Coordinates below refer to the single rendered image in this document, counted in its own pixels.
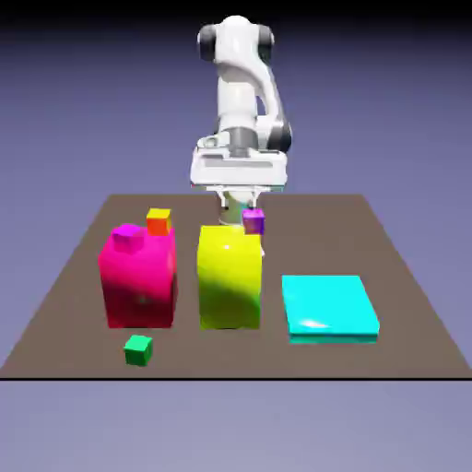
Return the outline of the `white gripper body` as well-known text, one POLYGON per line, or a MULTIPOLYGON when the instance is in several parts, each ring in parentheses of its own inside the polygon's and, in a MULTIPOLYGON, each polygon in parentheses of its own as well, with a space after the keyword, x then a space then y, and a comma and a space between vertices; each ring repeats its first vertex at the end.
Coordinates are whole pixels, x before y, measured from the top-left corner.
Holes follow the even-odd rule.
POLYGON ((196 147, 190 181, 198 187, 281 189, 288 179, 288 158, 282 152, 257 151, 232 157, 227 147, 196 147))

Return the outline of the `small purple cube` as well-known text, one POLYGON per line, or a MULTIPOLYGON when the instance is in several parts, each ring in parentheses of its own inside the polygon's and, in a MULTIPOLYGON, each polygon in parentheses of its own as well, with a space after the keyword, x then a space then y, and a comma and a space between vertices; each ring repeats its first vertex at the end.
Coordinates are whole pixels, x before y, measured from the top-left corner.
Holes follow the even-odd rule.
POLYGON ((242 211, 242 225, 246 234, 265 233, 265 213, 261 208, 245 208, 242 211))

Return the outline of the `small orange cube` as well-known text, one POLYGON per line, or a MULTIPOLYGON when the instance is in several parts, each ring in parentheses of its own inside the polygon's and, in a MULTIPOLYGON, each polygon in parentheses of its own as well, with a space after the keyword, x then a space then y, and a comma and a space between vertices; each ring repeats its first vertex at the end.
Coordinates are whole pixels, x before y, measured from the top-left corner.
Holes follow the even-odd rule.
POLYGON ((150 236, 168 236, 171 231, 171 210, 151 207, 146 216, 147 233, 150 236))

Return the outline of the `small magenta cube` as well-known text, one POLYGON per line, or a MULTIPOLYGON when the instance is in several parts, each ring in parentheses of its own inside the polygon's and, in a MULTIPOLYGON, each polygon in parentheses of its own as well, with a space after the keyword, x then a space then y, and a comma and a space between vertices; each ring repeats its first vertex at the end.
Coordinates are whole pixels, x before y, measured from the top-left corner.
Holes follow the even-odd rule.
POLYGON ((145 231, 135 224, 125 223, 112 230, 111 238, 115 251, 134 254, 144 247, 145 231))

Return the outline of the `small green cube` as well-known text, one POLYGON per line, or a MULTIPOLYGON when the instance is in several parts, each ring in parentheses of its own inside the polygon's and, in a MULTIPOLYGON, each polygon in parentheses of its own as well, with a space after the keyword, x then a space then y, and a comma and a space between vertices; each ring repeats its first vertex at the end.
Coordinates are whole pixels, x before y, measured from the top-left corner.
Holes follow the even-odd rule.
POLYGON ((125 363, 145 367, 153 353, 153 339, 149 336, 131 335, 124 345, 125 363))

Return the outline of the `large yellow box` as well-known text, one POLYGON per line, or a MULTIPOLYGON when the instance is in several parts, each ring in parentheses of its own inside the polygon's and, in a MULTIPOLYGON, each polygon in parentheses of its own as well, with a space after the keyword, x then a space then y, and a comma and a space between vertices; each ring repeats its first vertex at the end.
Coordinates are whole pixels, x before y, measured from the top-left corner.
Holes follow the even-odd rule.
POLYGON ((200 327, 257 329, 262 250, 258 234, 238 225, 203 225, 196 255, 200 327))

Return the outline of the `large pink box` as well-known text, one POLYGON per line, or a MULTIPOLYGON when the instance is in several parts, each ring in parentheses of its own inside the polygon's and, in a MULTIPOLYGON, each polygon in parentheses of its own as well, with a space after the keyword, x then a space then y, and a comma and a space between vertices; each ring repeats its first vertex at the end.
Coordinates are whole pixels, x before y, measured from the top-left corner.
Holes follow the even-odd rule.
POLYGON ((125 254, 113 249, 111 234, 98 265, 106 319, 110 328, 170 328, 177 287, 175 231, 150 236, 144 247, 125 254))

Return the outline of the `large cyan box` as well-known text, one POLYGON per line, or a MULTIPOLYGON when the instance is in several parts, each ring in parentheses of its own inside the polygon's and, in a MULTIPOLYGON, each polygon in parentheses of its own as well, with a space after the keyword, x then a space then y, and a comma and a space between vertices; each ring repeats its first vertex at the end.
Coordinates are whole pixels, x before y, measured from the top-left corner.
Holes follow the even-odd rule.
POLYGON ((357 275, 284 275, 282 295, 292 344, 371 344, 380 323, 357 275))

